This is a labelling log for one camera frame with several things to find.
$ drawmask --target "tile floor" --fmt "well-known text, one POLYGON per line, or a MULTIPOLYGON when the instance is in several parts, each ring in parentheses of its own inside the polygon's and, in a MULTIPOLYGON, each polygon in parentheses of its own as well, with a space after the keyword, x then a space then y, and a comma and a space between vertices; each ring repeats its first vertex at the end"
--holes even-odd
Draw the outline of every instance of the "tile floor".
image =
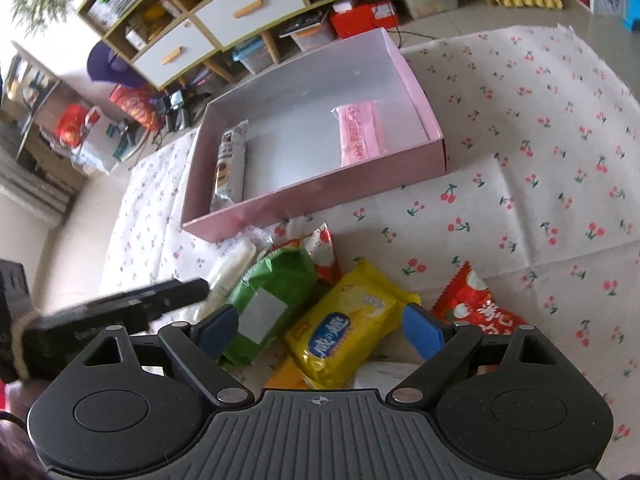
MULTIPOLYGON (((511 25, 557 23, 573 27, 607 64, 640 96, 640 34, 629 34, 619 20, 593 16, 572 1, 562 12, 542 9, 489 8, 483 0, 461 1, 452 12, 430 16, 403 25, 401 30, 450 38, 511 25)), ((403 46, 427 41, 403 35, 403 46)), ((66 224, 52 233, 45 256, 42 282, 36 288, 36 302, 46 312, 96 297, 114 222, 129 179, 128 166, 110 176, 88 182, 78 197, 66 224)))

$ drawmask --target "wooden handle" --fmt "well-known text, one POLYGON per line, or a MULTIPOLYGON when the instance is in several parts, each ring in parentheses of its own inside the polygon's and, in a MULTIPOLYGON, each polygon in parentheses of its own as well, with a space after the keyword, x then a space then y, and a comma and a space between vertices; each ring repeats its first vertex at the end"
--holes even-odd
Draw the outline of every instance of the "wooden handle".
POLYGON ((172 61, 175 61, 176 59, 178 59, 180 57, 180 54, 182 54, 183 51, 184 51, 184 48, 181 46, 176 48, 171 54, 162 58, 162 61, 161 61, 162 66, 168 65, 172 61))
POLYGON ((249 4, 240 10, 236 10, 236 12, 234 12, 234 18, 242 18, 243 16, 251 14, 252 12, 260 9, 260 7, 262 7, 263 5, 264 0, 255 0, 252 4, 249 4))

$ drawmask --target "green snack bag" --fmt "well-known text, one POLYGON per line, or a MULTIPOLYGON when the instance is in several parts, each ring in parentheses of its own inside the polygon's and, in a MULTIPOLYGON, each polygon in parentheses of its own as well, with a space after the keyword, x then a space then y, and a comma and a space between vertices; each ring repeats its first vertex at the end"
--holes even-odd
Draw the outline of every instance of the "green snack bag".
POLYGON ((308 304, 317 280, 311 258, 299 247, 282 247, 251 267, 226 301, 240 316, 238 336, 223 353, 228 364, 251 364, 284 334, 308 304))

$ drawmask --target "tablecloth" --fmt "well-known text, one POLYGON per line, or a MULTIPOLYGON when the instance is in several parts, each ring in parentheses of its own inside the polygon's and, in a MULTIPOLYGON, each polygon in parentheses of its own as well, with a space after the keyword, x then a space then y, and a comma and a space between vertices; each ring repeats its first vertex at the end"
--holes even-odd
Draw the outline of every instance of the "tablecloth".
MULTIPOLYGON (((403 54, 440 121, 449 174, 283 222, 274 240, 326 222, 344 271, 364 257, 425 306, 469 259, 497 302, 539 326, 609 403, 614 434, 600 471, 638 471, 638 102, 567 28, 511 27, 403 54)), ((177 224, 191 143, 134 170, 107 289, 206 276, 216 247, 177 224), (160 176, 156 164, 174 172, 160 176)), ((393 337, 387 355, 402 346, 393 337)), ((273 349, 237 375, 259 382, 280 355, 273 349)))

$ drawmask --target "cabinet leg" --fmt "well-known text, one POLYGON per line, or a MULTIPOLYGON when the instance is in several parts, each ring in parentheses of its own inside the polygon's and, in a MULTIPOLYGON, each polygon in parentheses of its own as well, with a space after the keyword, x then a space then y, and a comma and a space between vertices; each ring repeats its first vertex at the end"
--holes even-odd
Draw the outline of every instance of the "cabinet leg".
POLYGON ((276 46, 276 42, 274 41, 273 35, 271 34, 270 30, 265 30, 262 33, 262 40, 264 41, 264 44, 267 47, 267 50, 269 51, 273 62, 276 65, 280 64, 280 53, 278 52, 278 47, 276 46))
POLYGON ((222 79, 226 80, 228 83, 236 84, 236 78, 233 77, 222 65, 219 63, 213 62, 210 59, 206 59, 202 62, 202 64, 211 70, 213 73, 218 74, 222 79))

